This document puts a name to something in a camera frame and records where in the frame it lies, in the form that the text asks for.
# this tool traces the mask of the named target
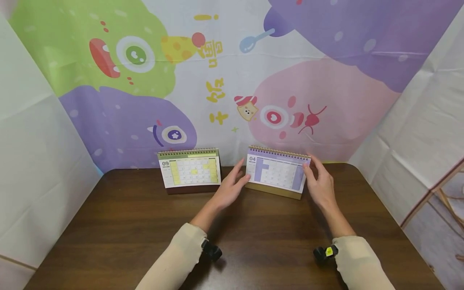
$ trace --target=beige sleeve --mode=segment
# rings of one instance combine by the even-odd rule
[[[206,233],[184,224],[135,290],[177,290],[200,259]]]
[[[335,238],[337,270],[350,290],[394,290],[380,261],[364,238]]]

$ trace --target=hand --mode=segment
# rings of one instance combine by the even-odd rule
[[[235,164],[232,171],[224,178],[221,186],[211,198],[211,202],[219,206],[220,209],[224,209],[231,205],[237,199],[242,187],[250,180],[250,175],[247,174],[236,182],[237,178],[243,174],[240,171],[242,164],[243,158]]]
[[[304,174],[308,179],[308,189],[312,199],[320,208],[337,207],[334,192],[334,178],[325,169],[322,162],[315,156],[311,160],[317,168],[317,179],[308,164],[303,164]]]

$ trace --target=spiral binding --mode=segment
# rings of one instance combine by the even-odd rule
[[[178,150],[178,151],[161,151],[158,152],[159,156],[175,156],[181,155],[185,153],[189,154],[203,154],[203,153],[216,153],[218,151],[217,148],[199,148],[193,150]]]
[[[271,154],[278,155],[278,156],[292,157],[292,158],[300,159],[300,160],[308,160],[311,158],[311,156],[309,155],[296,154],[292,152],[274,150],[274,149],[269,149],[269,148],[264,148],[264,147],[259,147],[259,146],[248,146],[248,148],[256,152],[271,153]]]

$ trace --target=brown table surface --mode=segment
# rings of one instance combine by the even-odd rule
[[[224,168],[223,174],[231,168]],[[443,289],[358,169],[328,164],[341,210],[370,243],[397,290]],[[26,289],[133,290],[177,230],[213,193],[167,195],[159,169],[113,170],[97,184]],[[204,256],[181,289],[344,289],[313,249],[330,236],[308,193],[293,200],[244,189],[209,238],[223,256]]]

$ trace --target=cartoon mouth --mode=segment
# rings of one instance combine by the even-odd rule
[[[106,43],[94,38],[89,43],[90,53],[98,68],[108,77],[118,78],[121,73],[115,63],[111,60],[110,51]]]
[[[155,138],[156,142],[161,146],[161,147],[164,147],[164,145],[161,143],[161,141],[158,139],[158,136],[156,136],[156,128],[158,128],[158,126],[154,125],[153,126],[153,137]]]
[[[290,125],[292,128],[298,128],[303,124],[304,121],[304,114],[303,113],[295,113],[293,114],[293,123]]]

